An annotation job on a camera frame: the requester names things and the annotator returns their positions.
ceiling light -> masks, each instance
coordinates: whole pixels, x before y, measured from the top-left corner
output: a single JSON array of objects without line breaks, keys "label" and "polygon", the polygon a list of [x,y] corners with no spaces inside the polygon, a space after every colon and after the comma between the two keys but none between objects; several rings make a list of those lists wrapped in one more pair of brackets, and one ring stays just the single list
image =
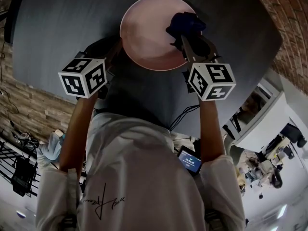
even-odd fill
[{"label": "ceiling light", "polygon": [[16,210],[16,212],[17,212],[17,215],[18,215],[20,218],[22,218],[22,219],[26,218],[26,215],[25,215],[24,213],[21,213],[21,212],[18,211],[18,210]]},{"label": "ceiling light", "polygon": [[283,214],[284,214],[286,208],[287,208],[287,205],[284,205],[284,206],[281,208],[281,210],[280,210],[280,212],[279,212],[279,215],[277,216],[277,219],[279,219],[280,217],[283,216]]}]

brick wall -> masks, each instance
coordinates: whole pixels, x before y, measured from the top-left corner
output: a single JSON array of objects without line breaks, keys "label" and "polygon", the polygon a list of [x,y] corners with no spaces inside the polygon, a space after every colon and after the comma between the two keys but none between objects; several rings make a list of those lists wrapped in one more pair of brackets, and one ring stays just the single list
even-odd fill
[{"label": "brick wall", "polygon": [[308,94],[308,0],[260,1],[283,38],[272,69]]}]

white t-shirt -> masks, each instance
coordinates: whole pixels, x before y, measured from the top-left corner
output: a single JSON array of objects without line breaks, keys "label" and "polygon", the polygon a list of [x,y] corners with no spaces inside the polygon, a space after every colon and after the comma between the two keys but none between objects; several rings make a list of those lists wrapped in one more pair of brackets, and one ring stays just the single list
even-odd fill
[{"label": "white t-shirt", "polygon": [[[202,165],[200,194],[172,150],[169,131],[162,127],[110,113],[95,116],[87,140],[86,188],[80,201],[77,197],[76,229],[210,230],[204,199],[220,212],[226,230],[243,230],[244,210],[231,158],[224,155]],[[58,230],[67,213],[74,213],[71,197],[79,190],[76,173],[46,169],[39,186],[37,230]]]}]

pink plate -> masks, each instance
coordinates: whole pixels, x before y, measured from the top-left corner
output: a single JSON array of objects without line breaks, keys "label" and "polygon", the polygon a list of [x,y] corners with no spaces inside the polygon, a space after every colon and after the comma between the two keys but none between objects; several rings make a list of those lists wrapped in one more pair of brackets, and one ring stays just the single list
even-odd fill
[{"label": "pink plate", "polygon": [[123,48],[138,65],[167,71],[185,64],[182,53],[170,45],[175,39],[166,32],[176,13],[195,13],[182,0],[139,0],[125,13],[120,27]]}]

blue screen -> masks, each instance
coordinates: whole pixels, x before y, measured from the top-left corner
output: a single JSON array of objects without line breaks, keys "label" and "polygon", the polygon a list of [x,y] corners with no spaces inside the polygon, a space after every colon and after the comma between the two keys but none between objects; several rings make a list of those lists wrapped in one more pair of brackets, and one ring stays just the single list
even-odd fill
[{"label": "blue screen", "polygon": [[197,157],[190,155],[189,153],[182,151],[180,156],[179,156],[180,161],[183,163],[185,168],[189,169],[192,172],[197,172],[200,165],[201,165],[201,160],[198,159]]}]

